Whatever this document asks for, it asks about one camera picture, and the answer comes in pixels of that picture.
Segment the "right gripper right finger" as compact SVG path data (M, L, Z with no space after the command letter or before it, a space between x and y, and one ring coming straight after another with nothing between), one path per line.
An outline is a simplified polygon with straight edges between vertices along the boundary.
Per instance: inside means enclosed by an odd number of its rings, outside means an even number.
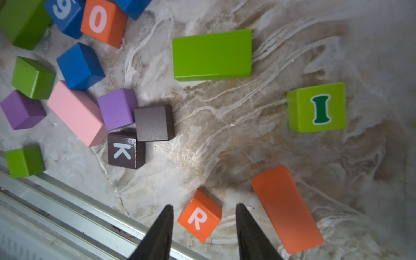
M236 229L241 260L283 260L246 206L236 206Z

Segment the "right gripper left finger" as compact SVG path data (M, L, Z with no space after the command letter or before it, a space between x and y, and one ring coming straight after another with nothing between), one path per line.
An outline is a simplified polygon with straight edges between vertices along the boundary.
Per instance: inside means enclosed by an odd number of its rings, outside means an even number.
M173 234L173 206L166 205L128 260L168 260Z

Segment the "orange R block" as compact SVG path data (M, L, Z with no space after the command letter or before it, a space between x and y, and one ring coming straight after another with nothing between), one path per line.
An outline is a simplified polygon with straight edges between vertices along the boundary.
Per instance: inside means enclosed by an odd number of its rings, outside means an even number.
M177 222L204 243L222 219L222 208L196 190Z

